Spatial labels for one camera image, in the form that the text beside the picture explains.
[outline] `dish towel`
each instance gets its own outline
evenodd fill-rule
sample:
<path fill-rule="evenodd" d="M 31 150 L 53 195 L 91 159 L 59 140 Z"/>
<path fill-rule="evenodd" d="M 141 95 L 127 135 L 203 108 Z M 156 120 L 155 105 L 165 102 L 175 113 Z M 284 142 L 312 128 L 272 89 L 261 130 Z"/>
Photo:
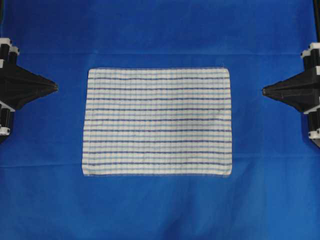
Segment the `dish towel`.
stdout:
<path fill-rule="evenodd" d="M 82 170 L 85 176 L 230 175 L 228 70 L 91 69 Z"/>

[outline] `blue backdrop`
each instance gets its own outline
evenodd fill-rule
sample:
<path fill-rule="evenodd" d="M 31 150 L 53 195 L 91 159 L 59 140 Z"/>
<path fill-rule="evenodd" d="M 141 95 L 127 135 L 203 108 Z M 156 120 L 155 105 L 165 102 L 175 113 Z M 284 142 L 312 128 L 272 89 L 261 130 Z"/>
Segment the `blue backdrop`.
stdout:
<path fill-rule="evenodd" d="M 261 92 L 303 71 L 311 0 L 7 0 L 1 36 L 59 92 L 0 145 L 0 239 L 320 238 L 320 150 Z M 90 68 L 200 66 L 230 71 L 230 177 L 83 176 Z"/>

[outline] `metal rod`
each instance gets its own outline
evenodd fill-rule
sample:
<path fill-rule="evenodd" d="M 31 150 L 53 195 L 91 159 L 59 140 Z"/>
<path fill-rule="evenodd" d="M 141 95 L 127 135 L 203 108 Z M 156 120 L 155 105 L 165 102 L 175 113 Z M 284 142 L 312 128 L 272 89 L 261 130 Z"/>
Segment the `metal rod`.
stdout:
<path fill-rule="evenodd" d="M 16 65 L 17 64 L 17 57 L 18 57 L 18 55 L 15 52 L 13 52 L 13 51 L 9 52 L 9 59 L 8 59 L 9 63 Z"/>
<path fill-rule="evenodd" d="M 316 40 L 320 42 L 320 0 L 313 0 Z"/>
<path fill-rule="evenodd" d="M 8 60 L 10 46 L 8 44 L 0 45 L 0 59 Z"/>

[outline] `striped cloth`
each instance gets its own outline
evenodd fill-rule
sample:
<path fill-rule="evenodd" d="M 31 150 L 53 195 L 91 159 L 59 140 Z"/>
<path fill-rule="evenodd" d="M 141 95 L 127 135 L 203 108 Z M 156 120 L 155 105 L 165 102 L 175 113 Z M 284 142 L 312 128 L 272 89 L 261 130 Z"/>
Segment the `striped cloth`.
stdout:
<path fill-rule="evenodd" d="M 228 70 L 91 69 L 82 170 L 85 176 L 230 175 Z"/>

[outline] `white clamp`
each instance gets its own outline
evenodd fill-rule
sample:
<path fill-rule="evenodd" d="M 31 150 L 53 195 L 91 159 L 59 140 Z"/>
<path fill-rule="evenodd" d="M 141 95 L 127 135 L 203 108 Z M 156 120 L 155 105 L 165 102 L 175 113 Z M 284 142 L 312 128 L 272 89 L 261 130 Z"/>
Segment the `white clamp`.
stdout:
<path fill-rule="evenodd" d="M 16 53 L 17 56 L 20 55 L 20 50 L 19 50 L 19 48 L 17 48 L 16 46 L 10 46 L 9 52 L 10 52 L 10 53 L 12 53 L 12 52 L 13 52 L 13 53 Z"/>
<path fill-rule="evenodd" d="M 10 134 L 10 128 L 0 126 L 0 136 L 8 136 Z"/>
<path fill-rule="evenodd" d="M 7 44 L 12 47 L 12 41 L 7 37 L 0 37 L 0 44 Z"/>

